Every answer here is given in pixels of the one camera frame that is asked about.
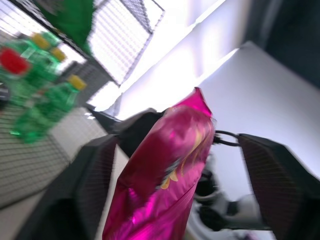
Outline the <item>green snack bag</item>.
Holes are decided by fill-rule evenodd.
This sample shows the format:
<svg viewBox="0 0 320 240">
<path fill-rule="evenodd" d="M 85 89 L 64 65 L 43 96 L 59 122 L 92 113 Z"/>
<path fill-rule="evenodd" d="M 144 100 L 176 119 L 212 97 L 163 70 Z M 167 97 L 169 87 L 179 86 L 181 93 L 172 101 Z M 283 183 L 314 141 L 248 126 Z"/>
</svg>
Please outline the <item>green snack bag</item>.
<svg viewBox="0 0 320 240">
<path fill-rule="evenodd" d="M 92 54 L 88 37 L 92 30 L 94 0 L 33 0 L 46 20 L 84 53 Z"/>
</svg>

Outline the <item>magenta foil snack bag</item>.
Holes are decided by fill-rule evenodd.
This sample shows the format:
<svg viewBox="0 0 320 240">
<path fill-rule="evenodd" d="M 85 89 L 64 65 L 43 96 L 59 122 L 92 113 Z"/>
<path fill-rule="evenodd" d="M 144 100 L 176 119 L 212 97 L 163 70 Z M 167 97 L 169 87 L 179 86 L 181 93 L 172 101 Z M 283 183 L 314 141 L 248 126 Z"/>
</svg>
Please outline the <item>magenta foil snack bag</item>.
<svg viewBox="0 0 320 240">
<path fill-rule="evenodd" d="M 200 88 L 168 108 L 117 179 L 102 240 L 183 240 L 215 135 Z"/>
</svg>

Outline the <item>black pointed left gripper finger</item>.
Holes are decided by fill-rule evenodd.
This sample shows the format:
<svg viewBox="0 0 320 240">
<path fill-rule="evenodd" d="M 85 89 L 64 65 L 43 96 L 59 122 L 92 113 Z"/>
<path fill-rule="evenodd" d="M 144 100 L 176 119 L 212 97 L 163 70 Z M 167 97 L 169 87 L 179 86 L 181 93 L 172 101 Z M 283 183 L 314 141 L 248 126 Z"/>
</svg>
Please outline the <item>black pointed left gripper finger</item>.
<svg viewBox="0 0 320 240">
<path fill-rule="evenodd" d="M 85 107 L 108 134 L 119 133 L 119 130 L 116 130 L 116 125 L 121 122 L 119 119 L 105 113 L 104 111 L 96 111 L 95 108 L 88 103 L 85 104 Z"/>
</svg>

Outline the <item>green bottle with red cap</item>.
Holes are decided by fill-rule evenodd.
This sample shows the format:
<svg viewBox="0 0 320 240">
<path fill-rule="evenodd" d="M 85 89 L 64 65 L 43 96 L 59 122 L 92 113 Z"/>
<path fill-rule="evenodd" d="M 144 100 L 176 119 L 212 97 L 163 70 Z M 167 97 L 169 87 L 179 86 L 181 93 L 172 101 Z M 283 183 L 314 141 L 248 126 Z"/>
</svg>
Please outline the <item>green bottle with red cap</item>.
<svg viewBox="0 0 320 240">
<path fill-rule="evenodd" d="M 17 51 L 9 47 L 0 49 L 0 82 L 10 92 L 10 101 L 17 106 L 24 106 L 28 100 L 28 84 L 26 76 L 30 71 L 30 63 Z"/>
</svg>

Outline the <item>green bottle with yellow cap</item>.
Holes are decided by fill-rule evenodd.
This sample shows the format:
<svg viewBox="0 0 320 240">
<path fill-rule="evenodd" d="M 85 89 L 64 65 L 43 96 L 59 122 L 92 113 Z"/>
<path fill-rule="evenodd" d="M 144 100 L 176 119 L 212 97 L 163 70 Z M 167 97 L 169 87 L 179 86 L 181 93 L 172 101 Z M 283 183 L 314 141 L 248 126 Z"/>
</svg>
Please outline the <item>green bottle with yellow cap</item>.
<svg viewBox="0 0 320 240">
<path fill-rule="evenodd" d="M 26 80 L 36 88 L 45 86 L 57 78 L 60 63 L 66 59 L 65 53 L 58 47 L 35 51 L 28 59 L 31 63 Z"/>
<path fill-rule="evenodd" d="M 35 143 L 43 138 L 75 107 L 78 94 L 87 84 L 77 75 L 50 89 L 26 110 L 15 122 L 10 133 L 24 143 Z"/>
<path fill-rule="evenodd" d="M 48 51 L 52 48 L 57 48 L 56 46 L 51 45 L 49 40 L 46 38 L 47 36 L 47 33 L 35 33 L 27 38 L 15 38 L 9 40 L 4 43 L 4 46 L 17 51 L 23 58 L 25 58 L 29 62 L 30 56 L 37 50 Z"/>
</svg>

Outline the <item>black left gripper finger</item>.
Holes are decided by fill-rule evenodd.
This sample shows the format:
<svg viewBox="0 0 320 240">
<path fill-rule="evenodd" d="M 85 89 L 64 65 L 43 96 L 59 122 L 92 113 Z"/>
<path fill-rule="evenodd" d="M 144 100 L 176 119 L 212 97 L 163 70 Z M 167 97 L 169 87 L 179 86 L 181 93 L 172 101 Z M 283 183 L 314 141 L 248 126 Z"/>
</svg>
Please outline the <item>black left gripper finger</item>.
<svg viewBox="0 0 320 240">
<path fill-rule="evenodd" d="M 239 134 L 252 190 L 276 240 L 320 240 L 320 180 L 282 144 Z"/>
<path fill-rule="evenodd" d="M 117 137 L 85 144 L 46 189 L 14 240 L 94 240 L 107 200 Z"/>
</svg>

